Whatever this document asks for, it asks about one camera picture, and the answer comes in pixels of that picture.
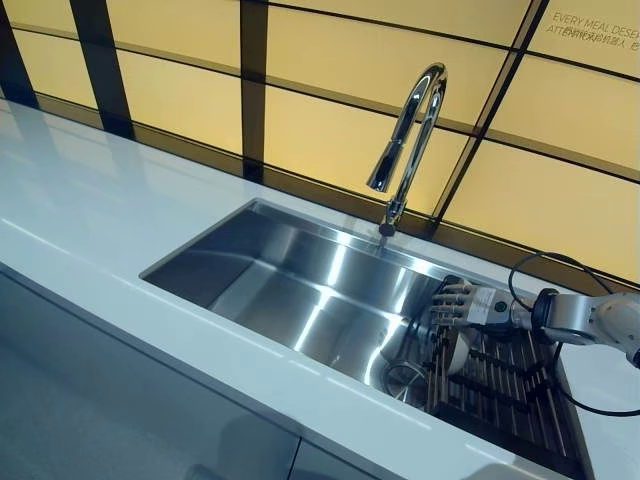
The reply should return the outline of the robot right hand dark palm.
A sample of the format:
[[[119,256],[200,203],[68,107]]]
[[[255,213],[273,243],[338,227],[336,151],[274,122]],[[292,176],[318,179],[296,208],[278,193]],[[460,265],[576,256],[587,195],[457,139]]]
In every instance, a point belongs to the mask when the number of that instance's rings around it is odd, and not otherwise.
[[[460,280],[443,286],[429,308],[434,324],[455,328],[506,327],[513,297],[506,291]]]

